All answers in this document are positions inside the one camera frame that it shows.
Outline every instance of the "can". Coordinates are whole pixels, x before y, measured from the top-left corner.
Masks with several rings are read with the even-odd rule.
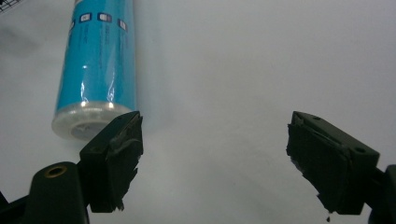
[[[91,140],[136,110],[133,0],[76,0],[52,130]]]

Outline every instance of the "black plastic part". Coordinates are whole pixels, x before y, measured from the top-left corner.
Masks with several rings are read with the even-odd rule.
[[[56,163],[35,174],[22,223],[89,223],[78,167],[73,162]]]
[[[329,212],[359,215],[379,153],[324,119],[293,112],[288,155]]]
[[[3,193],[0,191],[0,209],[7,207],[8,202],[7,199],[4,197]]]
[[[86,202],[94,213],[123,209],[122,198],[143,154],[142,119],[139,112],[113,119],[80,151],[78,168]]]
[[[396,165],[388,166],[385,172],[385,192],[392,221],[396,223]]]
[[[2,204],[0,206],[0,223],[20,223],[25,210],[27,196],[12,203],[7,203],[3,194],[0,197],[3,198],[1,199]]]

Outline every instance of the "white surface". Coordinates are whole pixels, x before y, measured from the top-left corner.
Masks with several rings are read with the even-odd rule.
[[[50,129],[73,1],[0,16],[0,190],[10,201],[81,143]],[[99,223],[327,223],[286,155],[293,110],[396,163],[394,1],[135,1],[145,155]],[[366,223],[332,215],[332,223]]]

